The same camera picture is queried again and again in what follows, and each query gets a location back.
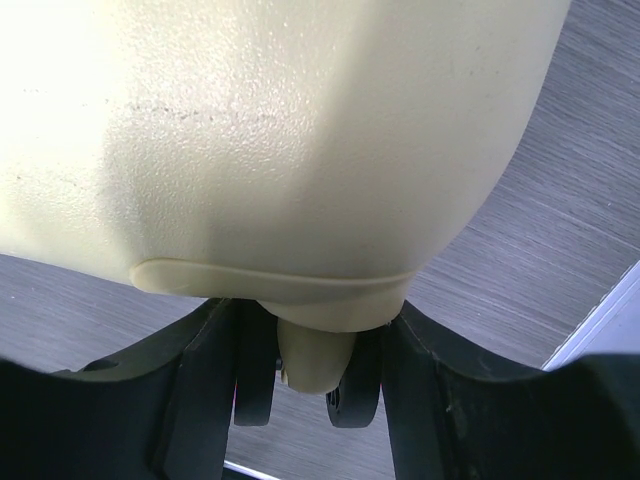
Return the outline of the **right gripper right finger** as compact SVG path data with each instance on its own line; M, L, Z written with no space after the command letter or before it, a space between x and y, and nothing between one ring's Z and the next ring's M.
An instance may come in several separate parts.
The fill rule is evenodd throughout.
M399 479L639 475L635 355L587 355L547 372L405 304L383 335L382 389Z

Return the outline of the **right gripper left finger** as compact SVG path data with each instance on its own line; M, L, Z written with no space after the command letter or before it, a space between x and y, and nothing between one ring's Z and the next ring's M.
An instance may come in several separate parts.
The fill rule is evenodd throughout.
M5 479L219 479L235 305L209 300L79 371L1 363Z

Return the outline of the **yellow hard-shell suitcase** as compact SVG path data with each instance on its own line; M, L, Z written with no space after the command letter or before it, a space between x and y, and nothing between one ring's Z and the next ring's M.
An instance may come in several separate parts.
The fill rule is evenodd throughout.
M340 397L521 140L566 1L5 1L1 251L278 321L243 352Z

